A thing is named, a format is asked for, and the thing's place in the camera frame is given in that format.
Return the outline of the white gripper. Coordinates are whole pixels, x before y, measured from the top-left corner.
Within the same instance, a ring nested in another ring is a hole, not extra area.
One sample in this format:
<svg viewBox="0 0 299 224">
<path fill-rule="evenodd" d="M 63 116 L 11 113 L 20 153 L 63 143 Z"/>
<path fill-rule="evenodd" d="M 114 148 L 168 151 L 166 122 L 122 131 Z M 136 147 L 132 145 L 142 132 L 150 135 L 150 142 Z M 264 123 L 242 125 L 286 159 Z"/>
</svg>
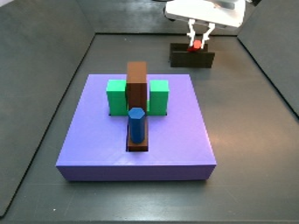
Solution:
<svg viewBox="0 0 299 224">
<path fill-rule="evenodd" d="M 172 0 L 166 3 L 164 15 L 174 20 L 188 21 L 190 47 L 194 46 L 194 25 L 208 25 L 202 35 L 200 47 L 210 40 L 215 25 L 222 29 L 236 29 L 243 23 L 246 0 Z"/>
</svg>

